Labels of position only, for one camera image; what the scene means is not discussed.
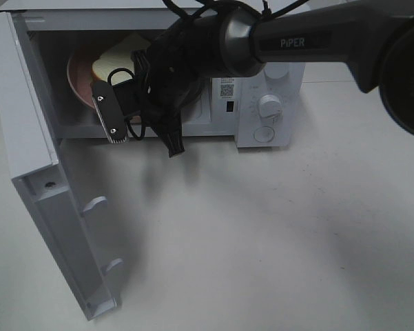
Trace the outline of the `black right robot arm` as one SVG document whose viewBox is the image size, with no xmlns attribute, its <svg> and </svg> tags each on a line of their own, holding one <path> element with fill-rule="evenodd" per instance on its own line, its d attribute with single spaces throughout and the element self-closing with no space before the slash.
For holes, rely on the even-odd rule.
<svg viewBox="0 0 414 331">
<path fill-rule="evenodd" d="M 241 1 L 203 1 L 144 50 L 122 83 L 96 81 L 92 98 L 106 137 L 143 139 L 131 126 L 140 117 L 170 156 L 183 152 L 181 108 L 208 78 L 252 77 L 270 62 L 340 62 L 358 88 L 380 91 L 389 116 L 414 135 L 414 1 L 353 1 L 296 13 L 295 1 L 272 12 Z"/>
</svg>

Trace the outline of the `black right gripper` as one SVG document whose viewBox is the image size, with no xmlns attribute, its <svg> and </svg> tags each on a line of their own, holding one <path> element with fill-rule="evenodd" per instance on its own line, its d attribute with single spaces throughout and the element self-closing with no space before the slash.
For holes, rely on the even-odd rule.
<svg viewBox="0 0 414 331">
<path fill-rule="evenodd" d="M 168 149 L 169 158 L 184 153 L 179 114 L 200 95 L 199 74 L 179 53 L 136 50 L 131 59 L 135 69 L 132 78 L 113 87 L 105 81 L 92 84 L 92 100 L 107 140 L 126 142 L 123 113 L 141 114 L 147 121 L 160 120 L 151 129 Z"/>
</svg>

